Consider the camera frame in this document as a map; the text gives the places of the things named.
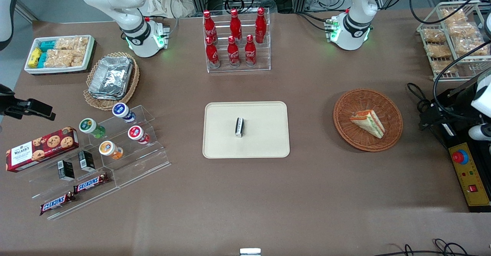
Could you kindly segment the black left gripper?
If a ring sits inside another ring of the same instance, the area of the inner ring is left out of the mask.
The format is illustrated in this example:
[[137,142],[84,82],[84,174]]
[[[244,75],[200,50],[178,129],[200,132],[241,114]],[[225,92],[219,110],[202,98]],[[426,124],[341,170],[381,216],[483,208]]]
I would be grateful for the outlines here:
[[[461,119],[453,117],[449,120],[451,124],[477,125],[480,122],[480,112],[471,106],[471,102],[476,94],[476,85],[477,83],[473,83],[468,88],[452,96],[449,96],[449,93],[454,88],[445,90],[445,98],[448,100],[447,107],[451,108],[454,114],[468,118]],[[447,117],[441,113],[438,107],[435,107],[432,103],[422,103],[420,105],[420,130],[442,124],[447,124]]]

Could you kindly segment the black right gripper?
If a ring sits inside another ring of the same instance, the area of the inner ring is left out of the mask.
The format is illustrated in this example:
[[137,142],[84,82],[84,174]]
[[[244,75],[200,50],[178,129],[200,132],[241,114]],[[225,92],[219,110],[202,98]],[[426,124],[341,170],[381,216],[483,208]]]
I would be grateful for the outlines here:
[[22,119],[26,114],[28,116],[38,116],[54,121],[56,114],[53,112],[53,107],[35,99],[27,101],[17,99],[14,91],[7,86],[0,85],[0,114],[9,116],[14,119]]

